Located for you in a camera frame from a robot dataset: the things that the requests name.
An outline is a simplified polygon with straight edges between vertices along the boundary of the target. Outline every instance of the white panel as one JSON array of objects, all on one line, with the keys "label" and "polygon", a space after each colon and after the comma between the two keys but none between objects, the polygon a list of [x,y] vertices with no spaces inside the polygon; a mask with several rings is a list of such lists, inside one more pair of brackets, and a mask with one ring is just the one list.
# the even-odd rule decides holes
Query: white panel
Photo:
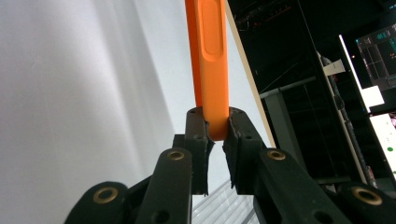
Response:
[{"label": "white panel", "polygon": [[[228,37],[231,104],[267,141]],[[194,107],[183,1],[3,0],[0,51],[1,223],[62,223],[91,186],[142,180]]]},{"label": "white panel", "polygon": [[384,104],[384,99],[378,86],[361,90],[361,98],[363,98],[364,104],[368,107]]}]

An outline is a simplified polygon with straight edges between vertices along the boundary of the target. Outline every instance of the white wall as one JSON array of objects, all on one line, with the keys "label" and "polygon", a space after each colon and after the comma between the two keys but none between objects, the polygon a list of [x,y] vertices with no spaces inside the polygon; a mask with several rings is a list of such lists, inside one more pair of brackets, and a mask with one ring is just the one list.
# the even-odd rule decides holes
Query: white wall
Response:
[{"label": "white wall", "polygon": [[[228,37],[231,106],[268,143]],[[0,52],[1,223],[62,223],[91,186],[137,183],[194,107],[184,1],[1,0]]]}]

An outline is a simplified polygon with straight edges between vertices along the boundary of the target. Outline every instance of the monitor screen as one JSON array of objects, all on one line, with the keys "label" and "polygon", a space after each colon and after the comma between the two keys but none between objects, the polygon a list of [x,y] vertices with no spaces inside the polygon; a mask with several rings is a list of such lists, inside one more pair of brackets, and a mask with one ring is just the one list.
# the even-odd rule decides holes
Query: monitor screen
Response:
[{"label": "monitor screen", "polygon": [[396,23],[356,39],[373,86],[396,88]]}]

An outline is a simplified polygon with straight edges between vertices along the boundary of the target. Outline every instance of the orange handle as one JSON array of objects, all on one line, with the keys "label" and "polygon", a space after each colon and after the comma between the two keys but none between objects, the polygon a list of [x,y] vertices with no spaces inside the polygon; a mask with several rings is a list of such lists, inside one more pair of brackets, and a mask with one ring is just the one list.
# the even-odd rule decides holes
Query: orange handle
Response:
[{"label": "orange handle", "polygon": [[186,0],[186,11],[195,100],[202,104],[209,136],[224,140],[229,117],[224,0]]}]

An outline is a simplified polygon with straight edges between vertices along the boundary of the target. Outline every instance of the white backdrop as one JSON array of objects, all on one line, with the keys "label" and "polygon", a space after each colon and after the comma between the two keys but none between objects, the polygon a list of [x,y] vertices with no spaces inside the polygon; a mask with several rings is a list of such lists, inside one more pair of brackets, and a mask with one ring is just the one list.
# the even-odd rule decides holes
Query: white backdrop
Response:
[{"label": "white backdrop", "polygon": [[[228,41],[231,106],[268,144]],[[91,186],[151,175],[194,107],[182,0],[0,0],[0,53],[1,223],[62,223]],[[229,178],[220,145],[210,190]]]}]

